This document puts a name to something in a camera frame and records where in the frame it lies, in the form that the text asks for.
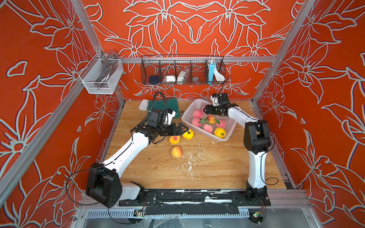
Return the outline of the pink peach with leaf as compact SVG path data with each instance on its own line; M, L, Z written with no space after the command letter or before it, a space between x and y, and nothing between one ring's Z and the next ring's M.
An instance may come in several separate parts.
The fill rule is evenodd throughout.
M221 127L221 128L226 128L226 126L227 126L227 123L226 123L226 121L225 120L219 120L219 123L217 122L216 123L216 126L217 127Z

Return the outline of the yellow orange peach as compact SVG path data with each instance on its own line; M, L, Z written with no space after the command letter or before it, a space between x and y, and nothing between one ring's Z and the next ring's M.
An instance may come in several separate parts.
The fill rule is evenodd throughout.
M174 158L181 158L183 156L183 151L180 146L175 146L171 150L171 156Z

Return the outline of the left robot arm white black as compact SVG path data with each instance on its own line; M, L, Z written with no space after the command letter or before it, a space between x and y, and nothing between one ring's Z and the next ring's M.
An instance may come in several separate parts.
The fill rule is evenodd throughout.
M88 170L86 195L107 208L121 201L142 203L144 187L135 182L122 183L120 178L132 160L156 138L182 136L189 128L172 122L175 111L154 109L131 130L131 138L114 155L101 164L94 163Z

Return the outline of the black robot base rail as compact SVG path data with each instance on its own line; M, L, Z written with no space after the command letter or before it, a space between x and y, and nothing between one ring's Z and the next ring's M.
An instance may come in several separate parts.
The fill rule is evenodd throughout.
M120 207L142 207L147 215L251 216L271 206L267 194L251 198L245 190L145 189L142 197L121 200Z

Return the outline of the orange red peach front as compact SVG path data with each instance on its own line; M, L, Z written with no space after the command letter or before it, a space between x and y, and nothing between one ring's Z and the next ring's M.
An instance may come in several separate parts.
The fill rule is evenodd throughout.
M216 118L213 115L209 115L207 117L207 123L209 123L210 125L216 124Z

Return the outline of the yellow peach front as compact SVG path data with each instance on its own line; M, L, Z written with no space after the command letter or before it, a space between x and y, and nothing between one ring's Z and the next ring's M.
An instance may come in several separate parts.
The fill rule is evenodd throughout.
M214 135L220 139L223 139L226 136L226 130L222 127L217 127L214 130Z

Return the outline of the yellow peach back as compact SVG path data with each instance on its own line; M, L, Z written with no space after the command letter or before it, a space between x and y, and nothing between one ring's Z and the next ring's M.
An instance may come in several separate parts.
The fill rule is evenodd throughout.
M194 132L191 130L191 129L189 129L187 132L185 132L183 135L183 138L184 139L186 139L186 140L191 140L191 139L193 139L193 137L194 137Z

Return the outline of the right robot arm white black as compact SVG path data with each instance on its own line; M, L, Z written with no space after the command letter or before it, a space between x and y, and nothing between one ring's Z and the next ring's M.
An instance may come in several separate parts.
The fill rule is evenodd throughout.
M227 116L244 128L244 146L249 152L250 174L246 184L246 198L253 200L265 197L265 160L271 146L268 122L252 117L237 104L230 102L228 95L213 94L211 105L204 108L208 115Z

